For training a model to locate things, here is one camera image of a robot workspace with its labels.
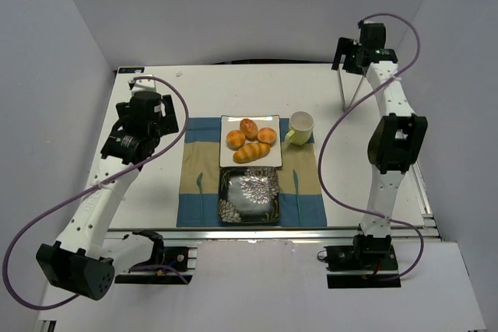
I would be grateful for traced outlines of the metal serving tongs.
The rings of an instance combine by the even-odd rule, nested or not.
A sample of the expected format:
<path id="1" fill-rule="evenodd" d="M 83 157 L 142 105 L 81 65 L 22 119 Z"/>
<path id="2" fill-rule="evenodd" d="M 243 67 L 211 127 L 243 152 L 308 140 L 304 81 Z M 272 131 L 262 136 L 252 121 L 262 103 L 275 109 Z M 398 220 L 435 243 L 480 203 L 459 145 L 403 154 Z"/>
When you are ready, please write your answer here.
<path id="1" fill-rule="evenodd" d="M 352 107 L 352 105 L 358 101 L 359 94 L 361 92 L 364 82 L 366 81 L 366 77 L 364 75 L 361 76 L 356 85 L 355 90 L 352 93 L 350 93 L 347 90 L 347 85 L 343 82 L 342 70 L 340 68 L 337 70 L 337 80 L 338 80 L 339 94 L 341 98 L 342 111 L 346 113 Z"/>

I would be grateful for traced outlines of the round bread roll top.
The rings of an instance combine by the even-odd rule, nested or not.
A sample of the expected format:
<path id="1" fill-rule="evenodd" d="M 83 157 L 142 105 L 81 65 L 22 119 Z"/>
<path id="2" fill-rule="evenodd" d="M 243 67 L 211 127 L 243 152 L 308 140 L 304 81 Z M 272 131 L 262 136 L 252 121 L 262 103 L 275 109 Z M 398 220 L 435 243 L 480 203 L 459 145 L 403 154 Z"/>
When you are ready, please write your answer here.
<path id="1" fill-rule="evenodd" d="M 244 134 L 246 139 L 252 141 L 257 138 L 259 129 L 253 120 L 250 118 L 243 118 L 240 121 L 240 131 Z"/>

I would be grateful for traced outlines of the round bread roll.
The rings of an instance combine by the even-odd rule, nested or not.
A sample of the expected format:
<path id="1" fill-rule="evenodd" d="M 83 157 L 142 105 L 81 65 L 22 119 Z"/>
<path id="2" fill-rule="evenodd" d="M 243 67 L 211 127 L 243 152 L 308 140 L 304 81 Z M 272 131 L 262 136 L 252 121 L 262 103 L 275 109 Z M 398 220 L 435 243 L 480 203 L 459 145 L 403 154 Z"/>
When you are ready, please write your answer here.
<path id="1" fill-rule="evenodd" d="M 277 133 L 272 128 L 268 128 L 268 127 L 261 128 L 258 131 L 257 138 L 258 138 L 259 142 L 273 145 L 277 139 Z"/>
<path id="2" fill-rule="evenodd" d="M 229 131 L 226 135 L 226 144 L 232 150 L 240 149 L 246 142 L 245 134 L 240 130 Z"/>
<path id="3" fill-rule="evenodd" d="M 243 118 L 240 121 L 240 131 L 244 134 L 246 139 L 252 141 L 257 138 L 259 129 L 253 120 L 250 118 Z"/>

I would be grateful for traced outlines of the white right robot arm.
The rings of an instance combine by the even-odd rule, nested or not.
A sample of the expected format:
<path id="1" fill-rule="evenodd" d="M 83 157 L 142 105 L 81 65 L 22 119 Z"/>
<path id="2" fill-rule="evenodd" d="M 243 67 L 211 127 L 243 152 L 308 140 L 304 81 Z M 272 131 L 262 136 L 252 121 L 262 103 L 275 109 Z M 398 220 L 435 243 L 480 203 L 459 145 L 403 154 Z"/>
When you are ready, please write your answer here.
<path id="1" fill-rule="evenodd" d="M 416 162 L 428 127 L 410 106 L 398 77 L 398 58 L 385 47 L 383 23 L 359 22 L 357 39 L 340 38 L 333 69 L 362 75 L 373 89 L 380 121 L 368 146 L 372 183 L 366 213 L 350 246 L 327 250 L 331 271 L 395 271 L 391 222 L 398 189 Z"/>

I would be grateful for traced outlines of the round bread roll left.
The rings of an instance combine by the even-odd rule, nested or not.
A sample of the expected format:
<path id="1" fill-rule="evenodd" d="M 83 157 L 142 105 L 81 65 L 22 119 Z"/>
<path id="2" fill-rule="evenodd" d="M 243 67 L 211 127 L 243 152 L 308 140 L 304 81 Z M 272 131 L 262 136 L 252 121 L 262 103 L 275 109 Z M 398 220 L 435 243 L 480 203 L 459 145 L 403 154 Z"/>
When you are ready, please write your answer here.
<path id="1" fill-rule="evenodd" d="M 240 130 L 229 131 L 226 135 L 226 144 L 232 150 L 240 149 L 246 142 L 245 134 Z"/>

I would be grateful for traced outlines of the long striped bread loaf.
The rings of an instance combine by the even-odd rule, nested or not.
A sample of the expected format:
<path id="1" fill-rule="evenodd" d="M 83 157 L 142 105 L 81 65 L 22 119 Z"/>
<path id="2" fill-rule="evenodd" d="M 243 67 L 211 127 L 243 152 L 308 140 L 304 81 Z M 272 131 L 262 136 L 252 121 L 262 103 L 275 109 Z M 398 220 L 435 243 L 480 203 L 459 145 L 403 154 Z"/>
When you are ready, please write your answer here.
<path id="1" fill-rule="evenodd" d="M 266 157 L 270 149 L 271 146 L 266 143 L 247 143 L 233 154 L 233 161 L 235 163 L 250 163 Z"/>

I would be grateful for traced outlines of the round bread roll right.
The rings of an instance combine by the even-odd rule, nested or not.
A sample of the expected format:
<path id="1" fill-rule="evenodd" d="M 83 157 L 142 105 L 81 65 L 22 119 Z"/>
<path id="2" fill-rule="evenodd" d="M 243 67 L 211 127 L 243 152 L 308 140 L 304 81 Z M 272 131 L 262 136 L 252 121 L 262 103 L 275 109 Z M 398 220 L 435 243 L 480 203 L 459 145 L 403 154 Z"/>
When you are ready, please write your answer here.
<path id="1" fill-rule="evenodd" d="M 277 139 L 277 133 L 272 128 L 268 128 L 268 127 L 261 128 L 258 131 L 257 138 L 258 138 L 259 142 L 273 145 Z"/>

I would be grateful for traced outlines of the green plastic fork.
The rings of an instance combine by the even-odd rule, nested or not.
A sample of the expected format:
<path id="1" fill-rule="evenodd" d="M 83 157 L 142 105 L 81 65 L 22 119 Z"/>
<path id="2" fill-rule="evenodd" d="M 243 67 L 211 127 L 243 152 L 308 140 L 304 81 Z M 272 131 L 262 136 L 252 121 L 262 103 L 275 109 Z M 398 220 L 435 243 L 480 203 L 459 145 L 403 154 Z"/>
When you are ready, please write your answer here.
<path id="1" fill-rule="evenodd" d="M 200 199 L 200 219 L 203 221 L 204 220 L 204 196 L 203 196 L 203 187 L 202 187 L 202 178 L 203 178 L 203 172 L 200 172 L 196 179 L 196 185 L 198 187 L 198 193 L 199 193 L 199 199 Z"/>

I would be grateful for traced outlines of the pale yellow mug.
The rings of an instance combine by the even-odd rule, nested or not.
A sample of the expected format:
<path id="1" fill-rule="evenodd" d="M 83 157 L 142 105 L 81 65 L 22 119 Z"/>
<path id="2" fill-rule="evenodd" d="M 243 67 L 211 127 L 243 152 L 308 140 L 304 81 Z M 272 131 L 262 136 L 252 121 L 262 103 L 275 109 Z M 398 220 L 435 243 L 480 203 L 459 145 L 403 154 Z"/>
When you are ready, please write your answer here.
<path id="1" fill-rule="evenodd" d="M 285 141 L 292 145 L 304 145 L 314 129 L 314 118 L 306 111 L 297 111 L 289 118 L 289 130 Z"/>

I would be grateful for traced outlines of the black floral square plate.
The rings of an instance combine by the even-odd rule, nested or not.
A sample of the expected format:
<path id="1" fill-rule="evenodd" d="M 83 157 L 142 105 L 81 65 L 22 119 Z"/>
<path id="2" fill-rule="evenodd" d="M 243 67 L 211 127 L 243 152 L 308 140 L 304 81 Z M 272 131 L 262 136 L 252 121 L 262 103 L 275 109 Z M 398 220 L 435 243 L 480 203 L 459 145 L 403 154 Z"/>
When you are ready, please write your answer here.
<path id="1" fill-rule="evenodd" d="M 270 166 L 226 167 L 219 173 L 218 217 L 229 225 L 280 220 L 279 178 Z"/>

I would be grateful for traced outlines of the white square plate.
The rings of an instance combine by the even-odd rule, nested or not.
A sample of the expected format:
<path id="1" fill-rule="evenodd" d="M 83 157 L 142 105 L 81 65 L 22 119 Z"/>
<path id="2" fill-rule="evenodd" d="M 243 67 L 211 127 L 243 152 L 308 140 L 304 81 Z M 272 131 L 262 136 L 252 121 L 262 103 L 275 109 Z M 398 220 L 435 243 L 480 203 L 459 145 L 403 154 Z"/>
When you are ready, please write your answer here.
<path id="1" fill-rule="evenodd" d="M 226 136 L 232 130 L 240 129 L 240 122 L 248 118 L 258 126 L 258 129 L 271 128 L 276 133 L 276 140 L 270 146 L 269 152 L 266 156 L 256 159 L 249 163 L 237 163 L 233 160 L 235 149 L 231 149 L 226 143 Z M 235 167 L 235 166 L 271 166 L 279 168 L 282 166 L 282 151 L 280 144 L 280 116 L 267 115 L 267 116 L 221 116 L 221 131 L 220 131 L 220 147 L 219 147 L 219 166 L 220 167 Z"/>

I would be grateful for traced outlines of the green plastic knife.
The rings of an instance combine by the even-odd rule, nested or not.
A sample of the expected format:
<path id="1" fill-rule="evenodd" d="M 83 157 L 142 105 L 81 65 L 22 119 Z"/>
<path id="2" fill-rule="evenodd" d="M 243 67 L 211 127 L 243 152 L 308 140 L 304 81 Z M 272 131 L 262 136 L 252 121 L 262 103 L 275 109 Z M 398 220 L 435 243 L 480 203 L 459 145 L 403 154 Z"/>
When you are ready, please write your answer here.
<path id="1" fill-rule="evenodd" d="M 299 192 L 299 177 L 295 169 L 293 169 L 293 182 L 295 187 L 295 196 L 296 196 L 296 209 L 299 219 L 299 224 L 302 225 L 302 211 L 300 207 L 300 192 Z"/>

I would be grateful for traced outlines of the blue and beige placemat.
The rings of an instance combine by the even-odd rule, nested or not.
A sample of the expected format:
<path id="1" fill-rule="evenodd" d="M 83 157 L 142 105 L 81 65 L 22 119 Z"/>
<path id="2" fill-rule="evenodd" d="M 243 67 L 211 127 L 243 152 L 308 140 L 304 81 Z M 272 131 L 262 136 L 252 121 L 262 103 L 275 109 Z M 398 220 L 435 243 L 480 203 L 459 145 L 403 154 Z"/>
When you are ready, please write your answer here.
<path id="1" fill-rule="evenodd" d="M 184 141 L 178 227 L 222 226 L 218 217 L 219 147 L 221 119 L 219 117 L 194 117 L 189 120 Z M 321 185 L 317 175 L 314 139 L 305 145 L 295 146 L 281 142 L 282 168 L 279 178 L 280 220 L 276 223 L 287 227 L 325 227 L 328 225 Z M 302 225 L 299 224 L 293 169 L 299 177 Z M 200 219 L 200 199 L 196 179 L 203 172 L 204 220 Z"/>

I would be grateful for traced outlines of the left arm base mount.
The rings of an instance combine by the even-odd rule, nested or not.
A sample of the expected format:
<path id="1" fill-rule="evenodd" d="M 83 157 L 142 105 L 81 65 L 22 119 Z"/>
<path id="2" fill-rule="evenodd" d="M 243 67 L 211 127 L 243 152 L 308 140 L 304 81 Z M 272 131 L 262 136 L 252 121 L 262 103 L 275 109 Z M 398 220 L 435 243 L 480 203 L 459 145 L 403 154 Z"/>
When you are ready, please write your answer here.
<path id="1" fill-rule="evenodd" d="M 114 279 L 123 285 L 188 285 L 195 259 L 193 248 L 187 246 L 166 246 L 163 237 L 150 230 L 132 232 L 133 238 L 147 238 L 153 244 L 146 260 L 134 264 L 129 270 Z"/>

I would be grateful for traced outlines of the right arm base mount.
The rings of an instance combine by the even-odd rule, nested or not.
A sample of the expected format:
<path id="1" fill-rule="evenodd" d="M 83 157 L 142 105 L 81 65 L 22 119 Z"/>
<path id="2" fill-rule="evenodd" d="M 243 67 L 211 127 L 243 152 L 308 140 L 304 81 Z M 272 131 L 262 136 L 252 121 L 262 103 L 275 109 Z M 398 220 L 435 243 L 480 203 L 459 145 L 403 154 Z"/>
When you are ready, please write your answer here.
<path id="1" fill-rule="evenodd" d="M 398 262 L 391 237 L 358 234 L 350 245 L 326 246 L 317 253 L 326 265 L 330 289 L 399 288 Z"/>

